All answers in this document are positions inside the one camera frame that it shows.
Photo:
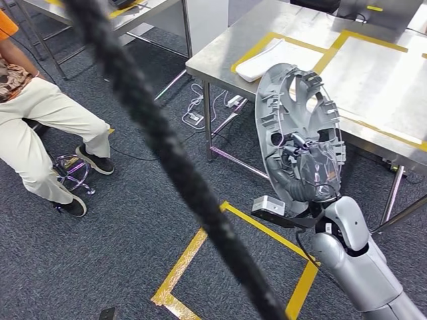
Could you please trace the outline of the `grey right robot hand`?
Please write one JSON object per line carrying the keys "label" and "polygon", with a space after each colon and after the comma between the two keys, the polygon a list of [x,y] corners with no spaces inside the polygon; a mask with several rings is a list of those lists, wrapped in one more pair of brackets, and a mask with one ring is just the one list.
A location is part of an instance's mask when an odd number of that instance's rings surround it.
{"label": "grey right robot hand", "polygon": [[339,197],[340,164],[336,140],[316,141],[291,133],[265,158],[266,169],[293,201],[322,202]]}

